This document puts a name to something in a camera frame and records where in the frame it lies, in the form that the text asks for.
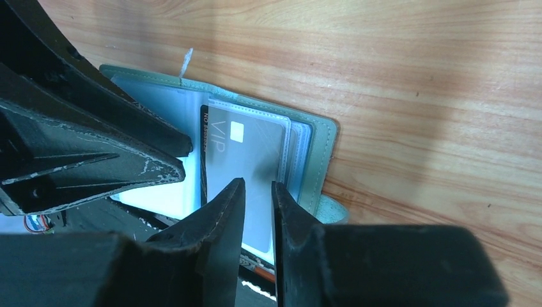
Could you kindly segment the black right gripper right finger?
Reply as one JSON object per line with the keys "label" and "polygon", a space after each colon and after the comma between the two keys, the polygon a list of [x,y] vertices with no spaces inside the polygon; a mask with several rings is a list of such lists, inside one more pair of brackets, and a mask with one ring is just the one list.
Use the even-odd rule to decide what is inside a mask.
{"label": "black right gripper right finger", "polygon": [[507,306],[481,243],[449,225],[324,224],[272,184],[279,306]]}

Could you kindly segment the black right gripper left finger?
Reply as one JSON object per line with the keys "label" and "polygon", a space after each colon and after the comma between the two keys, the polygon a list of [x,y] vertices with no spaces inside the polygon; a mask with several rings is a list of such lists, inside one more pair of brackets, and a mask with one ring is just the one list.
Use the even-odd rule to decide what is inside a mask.
{"label": "black right gripper left finger", "polygon": [[1,236],[2,306],[233,306],[245,181],[137,242],[120,233]]}

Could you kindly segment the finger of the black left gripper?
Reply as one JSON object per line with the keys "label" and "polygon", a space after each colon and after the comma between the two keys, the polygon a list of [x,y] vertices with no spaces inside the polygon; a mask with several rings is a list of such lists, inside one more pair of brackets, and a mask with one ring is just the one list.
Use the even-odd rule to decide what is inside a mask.
{"label": "finger of the black left gripper", "polygon": [[99,72],[57,28],[38,1],[1,1],[1,63],[120,132],[174,157],[192,140]]}
{"label": "finger of the black left gripper", "polygon": [[1,212],[48,214],[180,182],[186,136],[140,107],[99,116],[1,66]]}

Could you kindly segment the black VIP card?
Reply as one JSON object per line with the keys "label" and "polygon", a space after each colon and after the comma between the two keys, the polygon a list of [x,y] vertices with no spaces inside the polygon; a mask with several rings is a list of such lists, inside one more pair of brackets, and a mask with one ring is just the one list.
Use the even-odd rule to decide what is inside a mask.
{"label": "black VIP card", "polygon": [[244,179],[242,242],[254,253],[269,253],[270,185],[284,178],[290,120],[218,100],[202,105],[200,116],[201,202],[215,198],[234,178]]}

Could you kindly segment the teal card holder wallet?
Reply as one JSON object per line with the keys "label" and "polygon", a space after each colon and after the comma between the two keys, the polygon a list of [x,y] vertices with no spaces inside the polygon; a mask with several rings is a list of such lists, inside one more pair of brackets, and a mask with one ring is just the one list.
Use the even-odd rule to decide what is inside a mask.
{"label": "teal card holder wallet", "polygon": [[323,223],[348,219],[346,208],[322,192],[337,124],[220,87],[130,68],[102,65],[101,73],[136,102],[188,135],[180,183],[114,195],[126,205],[183,219],[214,198],[233,178],[246,184],[242,247],[257,262],[274,264],[271,183]]}

